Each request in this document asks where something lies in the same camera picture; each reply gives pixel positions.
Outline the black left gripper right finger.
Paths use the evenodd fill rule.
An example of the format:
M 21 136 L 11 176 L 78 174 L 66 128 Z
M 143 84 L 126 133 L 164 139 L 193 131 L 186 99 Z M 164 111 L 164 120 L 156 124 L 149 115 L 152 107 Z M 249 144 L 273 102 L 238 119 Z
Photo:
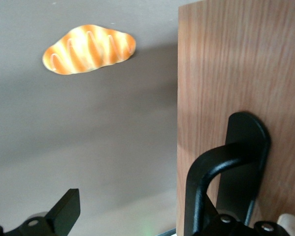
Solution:
M 217 201 L 218 210 L 206 196 L 202 236 L 250 236 L 251 228 L 238 218 L 238 209 L 229 199 Z

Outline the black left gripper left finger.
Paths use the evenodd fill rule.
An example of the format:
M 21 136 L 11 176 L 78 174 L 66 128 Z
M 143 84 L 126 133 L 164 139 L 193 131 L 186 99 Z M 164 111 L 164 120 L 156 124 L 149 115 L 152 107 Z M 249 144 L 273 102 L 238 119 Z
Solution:
M 80 216 L 78 189 L 69 189 L 43 217 L 26 220 L 5 236 L 66 236 Z

